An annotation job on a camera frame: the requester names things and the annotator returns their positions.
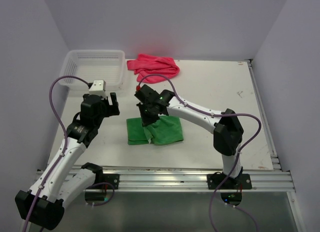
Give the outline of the green towel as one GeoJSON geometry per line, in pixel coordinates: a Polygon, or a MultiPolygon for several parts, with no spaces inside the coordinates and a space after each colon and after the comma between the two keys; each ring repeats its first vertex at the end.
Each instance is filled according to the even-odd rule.
{"type": "Polygon", "coordinates": [[[184,140],[181,121],[174,116],[160,116],[146,127],[142,126],[141,118],[130,118],[126,120],[126,127],[129,145],[164,146],[184,140]]]}

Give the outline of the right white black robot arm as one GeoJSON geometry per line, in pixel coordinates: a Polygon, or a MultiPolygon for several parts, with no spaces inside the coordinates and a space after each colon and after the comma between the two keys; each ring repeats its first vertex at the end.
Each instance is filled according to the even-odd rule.
{"type": "Polygon", "coordinates": [[[244,129],[235,112],[224,112],[199,107],[178,96],[170,90],[156,92],[148,85],[137,86],[135,97],[139,100],[142,125],[144,127],[158,121],[161,116],[174,116],[198,125],[213,135],[213,147],[222,156],[223,184],[235,188],[240,182],[243,167],[237,159],[243,140],[244,129]]]}

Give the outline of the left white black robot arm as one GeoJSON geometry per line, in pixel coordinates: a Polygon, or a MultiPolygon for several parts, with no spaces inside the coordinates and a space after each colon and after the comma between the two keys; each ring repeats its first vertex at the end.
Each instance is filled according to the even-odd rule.
{"type": "Polygon", "coordinates": [[[78,158],[97,136],[104,118],[120,114],[116,93],[109,96],[84,94],[72,123],[64,129],[65,138],[51,163],[26,192],[15,197],[19,214],[28,223],[54,230],[61,222],[68,205],[85,189],[115,190],[105,181],[102,167],[85,163],[68,182],[65,181],[78,158]]]}

